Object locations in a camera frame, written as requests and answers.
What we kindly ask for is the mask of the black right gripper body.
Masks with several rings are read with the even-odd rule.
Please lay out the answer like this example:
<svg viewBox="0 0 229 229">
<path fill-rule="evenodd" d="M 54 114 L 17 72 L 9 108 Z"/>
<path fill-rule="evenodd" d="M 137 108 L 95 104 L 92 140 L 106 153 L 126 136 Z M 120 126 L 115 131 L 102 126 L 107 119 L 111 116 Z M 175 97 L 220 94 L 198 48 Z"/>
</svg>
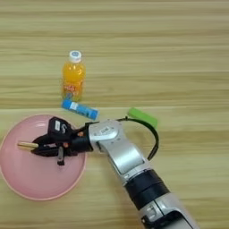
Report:
<svg viewBox="0 0 229 229">
<path fill-rule="evenodd" d="M 58 165 L 64 165 L 65 157 L 76 157 L 80 153 L 92 151 L 93 148 L 89 141 L 89 124 L 86 123 L 79 129 L 69 126 L 65 133 L 58 137 L 56 146 L 58 147 Z"/>
</svg>

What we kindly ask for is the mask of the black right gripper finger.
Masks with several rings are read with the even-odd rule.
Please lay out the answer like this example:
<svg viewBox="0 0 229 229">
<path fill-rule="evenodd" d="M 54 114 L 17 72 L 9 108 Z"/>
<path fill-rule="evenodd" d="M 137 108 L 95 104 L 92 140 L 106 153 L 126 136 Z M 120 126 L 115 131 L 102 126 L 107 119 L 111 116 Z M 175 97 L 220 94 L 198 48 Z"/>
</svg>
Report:
<svg viewBox="0 0 229 229">
<path fill-rule="evenodd" d="M 41 157 L 57 157 L 58 147 L 38 146 L 31 151 L 34 155 Z"/>
<path fill-rule="evenodd" d="M 60 145 L 57 137 L 55 135 L 50 135 L 50 134 L 45 134 L 37 137 L 36 139 L 33 140 L 33 143 L 38 144 L 40 147 L 46 145 L 54 145 L 54 146 Z"/>
</svg>

